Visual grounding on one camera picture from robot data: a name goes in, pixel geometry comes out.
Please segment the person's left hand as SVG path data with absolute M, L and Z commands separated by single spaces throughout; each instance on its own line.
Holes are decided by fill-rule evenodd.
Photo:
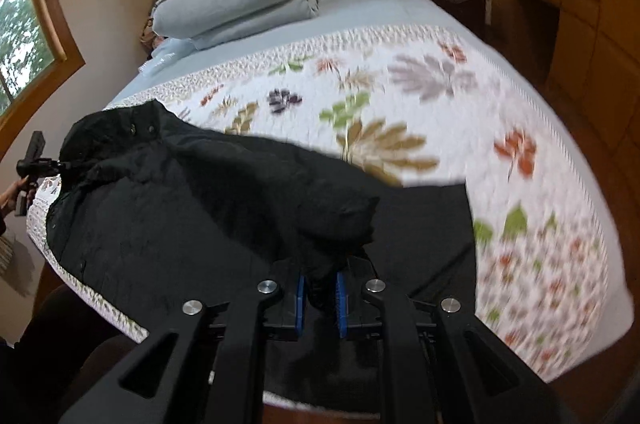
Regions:
M 1 216 L 5 218 L 15 210 L 18 200 L 22 197 L 26 206 L 34 199 L 37 183 L 29 180 L 29 177 L 17 179 L 9 188 L 1 194 Z

